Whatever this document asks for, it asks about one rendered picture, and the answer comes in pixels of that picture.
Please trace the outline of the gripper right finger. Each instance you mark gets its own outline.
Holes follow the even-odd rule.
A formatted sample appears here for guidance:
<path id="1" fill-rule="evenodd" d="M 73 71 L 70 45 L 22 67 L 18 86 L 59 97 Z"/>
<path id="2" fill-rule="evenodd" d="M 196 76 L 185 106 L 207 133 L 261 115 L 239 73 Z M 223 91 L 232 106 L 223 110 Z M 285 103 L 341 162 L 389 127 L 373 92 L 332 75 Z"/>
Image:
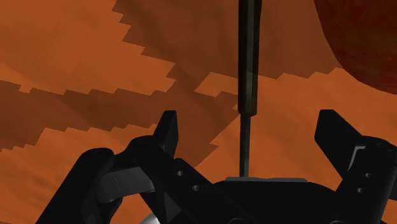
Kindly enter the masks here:
<path id="1" fill-rule="evenodd" d="M 342 178 L 326 224 L 386 224 L 389 199 L 397 200 L 397 146 L 360 134 L 333 109 L 322 109 L 315 142 Z"/>

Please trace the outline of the dark red apple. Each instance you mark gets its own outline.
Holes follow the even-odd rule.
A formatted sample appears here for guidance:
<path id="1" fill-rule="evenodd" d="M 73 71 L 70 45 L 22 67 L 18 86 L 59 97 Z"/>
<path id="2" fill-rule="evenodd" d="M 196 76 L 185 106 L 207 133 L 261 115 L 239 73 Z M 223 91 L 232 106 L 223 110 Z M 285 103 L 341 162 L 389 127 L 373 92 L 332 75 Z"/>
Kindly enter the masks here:
<path id="1" fill-rule="evenodd" d="M 314 0 L 339 64 L 358 81 L 397 95 L 397 0 Z"/>

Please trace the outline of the black screwdriver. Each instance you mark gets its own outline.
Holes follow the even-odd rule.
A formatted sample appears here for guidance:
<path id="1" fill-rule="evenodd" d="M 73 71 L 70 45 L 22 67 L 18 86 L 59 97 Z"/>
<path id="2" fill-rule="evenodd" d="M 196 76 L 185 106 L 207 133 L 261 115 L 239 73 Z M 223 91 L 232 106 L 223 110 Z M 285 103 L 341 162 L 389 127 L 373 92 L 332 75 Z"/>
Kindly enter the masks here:
<path id="1" fill-rule="evenodd" d="M 239 0 L 238 111 L 240 114 L 240 177 L 247 177 L 249 173 L 251 117 L 257 114 L 261 9 L 262 0 Z"/>

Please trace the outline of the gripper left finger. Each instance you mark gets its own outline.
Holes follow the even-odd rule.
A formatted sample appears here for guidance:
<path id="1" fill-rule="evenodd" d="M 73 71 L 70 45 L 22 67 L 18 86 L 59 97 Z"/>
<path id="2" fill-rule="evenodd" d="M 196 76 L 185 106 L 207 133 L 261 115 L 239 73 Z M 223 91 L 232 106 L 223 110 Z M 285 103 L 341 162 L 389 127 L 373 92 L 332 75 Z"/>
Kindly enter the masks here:
<path id="1" fill-rule="evenodd" d="M 36 224 L 110 224 L 123 198 L 139 194 L 160 224 L 245 224 L 230 197 L 182 159 L 175 111 L 165 111 L 154 134 L 114 154 L 80 155 Z"/>

